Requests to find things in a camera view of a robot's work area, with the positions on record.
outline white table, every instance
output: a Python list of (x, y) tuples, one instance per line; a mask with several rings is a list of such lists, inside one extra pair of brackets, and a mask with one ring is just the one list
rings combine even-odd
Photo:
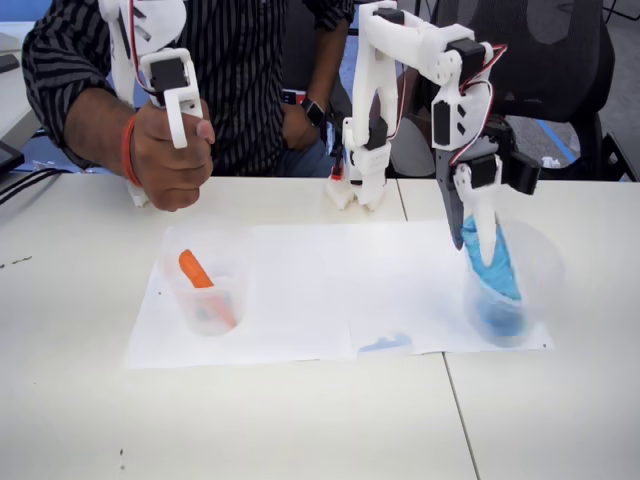
[(73, 175), (0, 208), (0, 478), (474, 480), (442, 355), (125, 369), (167, 226), (405, 221), (395, 182), (374, 214), (322, 182), (214, 178), (168, 214)]
[[(33, 28), (34, 22), (0, 22), (0, 32), (19, 38)], [(20, 51), (11, 52), (21, 61)], [(0, 141), (20, 149), (40, 128), (40, 122), (27, 100), (22, 69), (0, 74)]]
[[(444, 217), (433, 181), (399, 184), (409, 221)], [(499, 205), (559, 248), (567, 305), (553, 352), (446, 355), (480, 478), (639, 478), (640, 185), (542, 183)]]

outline striped shirt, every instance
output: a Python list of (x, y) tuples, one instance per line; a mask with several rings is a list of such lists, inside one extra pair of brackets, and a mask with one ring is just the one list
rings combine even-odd
[[(353, 0), (303, 0), (316, 28), (353, 19)], [(178, 40), (191, 52), (200, 96), (216, 132), (214, 175), (268, 175), (282, 148), (282, 41), (289, 0), (187, 0)], [(53, 0), (25, 39), (27, 96), (52, 141), (78, 166), (91, 165), (64, 143), (64, 124), (82, 91), (112, 93), (109, 28), (98, 0)]]

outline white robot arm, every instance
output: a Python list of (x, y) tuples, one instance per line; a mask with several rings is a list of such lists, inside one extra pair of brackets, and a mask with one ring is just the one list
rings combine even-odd
[[(182, 114), (202, 118), (198, 82), (189, 51), (165, 48), (184, 28), (184, 0), (99, 0), (99, 5), (109, 25), (111, 72), (118, 97), (133, 107), (138, 81), (156, 106), (166, 108), (174, 147), (186, 148)], [(144, 191), (131, 184), (129, 190), (138, 206), (146, 202)]]
[[(482, 258), (490, 264), (502, 161), (496, 144), (477, 140), (491, 107), (491, 67), (506, 47), (496, 51), (488, 43), (477, 43), (473, 31), (461, 25), (438, 28), (398, 10), (395, 1), (362, 5), (359, 12), (353, 116), (343, 126), (343, 168), (334, 169), (327, 192), (341, 209), (353, 198), (370, 209), (377, 207), (386, 185), (389, 140), (398, 126), (395, 62), (400, 61), (440, 86), (431, 104), (432, 138), (452, 238), (460, 249), (466, 207), (476, 217)], [(370, 121), (376, 91), (381, 118)]]

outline wristwatch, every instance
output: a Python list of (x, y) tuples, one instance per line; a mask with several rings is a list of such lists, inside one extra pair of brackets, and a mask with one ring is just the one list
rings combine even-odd
[(322, 110), (322, 107), (309, 99), (309, 97), (304, 97), (301, 105), (304, 111), (307, 112), (307, 117), (311, 120), (311, 124), (314, 127), (319, 127), (322, 120), (324, 120), (324, 110)]

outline hand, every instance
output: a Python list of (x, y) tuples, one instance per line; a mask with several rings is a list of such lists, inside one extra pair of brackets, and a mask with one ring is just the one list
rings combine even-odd
[(175, 212), (193, 205), (200, 186), (213, 171), (211, 145), (215, 142), (209, 109), (202, 101), (204, 119), (182, 115), (187, 148), (176, 150), (167, 112), (148, 102), (136, 114), (131, 145), (136, 176), (160, 210)]
[(291, 150), (306, 150), (318, 139), (318, 129), (311, 124), (301, 105), (283, 104), (284, 141)]

